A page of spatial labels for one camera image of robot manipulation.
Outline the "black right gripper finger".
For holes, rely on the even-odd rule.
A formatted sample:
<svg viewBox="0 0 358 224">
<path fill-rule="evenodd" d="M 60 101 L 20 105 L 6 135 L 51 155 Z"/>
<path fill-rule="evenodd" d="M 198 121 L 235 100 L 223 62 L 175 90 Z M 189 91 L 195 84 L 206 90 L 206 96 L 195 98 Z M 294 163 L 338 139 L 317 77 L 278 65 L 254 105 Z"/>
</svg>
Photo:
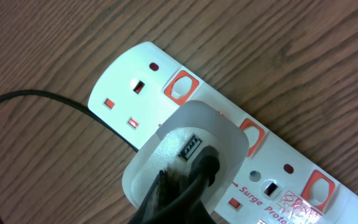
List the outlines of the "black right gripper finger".
<svg viewBox="0 0 358 224">
<path fill-rule="evenodd" d="M 156 216 L 189 186 L 188 176 L 169 170 L 160 170 L 138 211 L 129 223 L 140 224 Z"/>
</svg>

